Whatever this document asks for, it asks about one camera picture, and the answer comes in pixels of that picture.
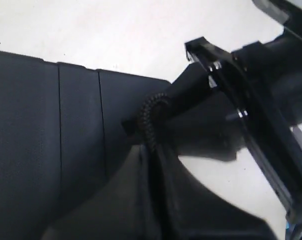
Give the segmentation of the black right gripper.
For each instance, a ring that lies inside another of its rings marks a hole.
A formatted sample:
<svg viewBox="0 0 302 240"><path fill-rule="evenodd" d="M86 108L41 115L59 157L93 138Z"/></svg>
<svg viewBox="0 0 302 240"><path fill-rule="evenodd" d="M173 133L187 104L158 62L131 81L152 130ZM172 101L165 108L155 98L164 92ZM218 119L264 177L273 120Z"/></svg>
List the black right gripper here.
<svg viewBox="0 0 302 240"><path fill-rule="evenodd" d="M237 120L191 117L122 126L133 143L155 150L169 145L177 155L221 162L247 148L286 210L302 224L302 0L256 0L254 5L282 25L274 40L227 52L204 37L185 43L189 64L166 89L171 108L193 108L213 95L211 76L236 108Z"/></svg>

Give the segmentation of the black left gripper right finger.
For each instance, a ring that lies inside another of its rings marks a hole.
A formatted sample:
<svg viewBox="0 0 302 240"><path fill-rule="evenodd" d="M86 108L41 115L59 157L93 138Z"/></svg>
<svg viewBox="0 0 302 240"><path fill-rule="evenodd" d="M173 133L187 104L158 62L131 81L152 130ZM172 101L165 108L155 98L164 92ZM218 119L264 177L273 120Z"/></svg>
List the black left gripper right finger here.
<svg viewBox="0 0 302 240"><path fill-rule="evenodd" d="M267 223L215 195L170 147L156 149L166 240L272 240Z"/></svg>

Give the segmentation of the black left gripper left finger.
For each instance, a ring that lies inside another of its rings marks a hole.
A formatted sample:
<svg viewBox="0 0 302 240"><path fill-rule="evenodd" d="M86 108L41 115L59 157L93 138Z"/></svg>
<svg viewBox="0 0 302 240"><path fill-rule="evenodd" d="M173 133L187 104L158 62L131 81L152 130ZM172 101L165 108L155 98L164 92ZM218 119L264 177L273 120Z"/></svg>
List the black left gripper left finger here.
<svg viewBox="0 0 302 240"><path fill-rule="evenodd" d="M149 154L134 145L111 180L45 231L44 240L161 240L149 189Z"/></svg>

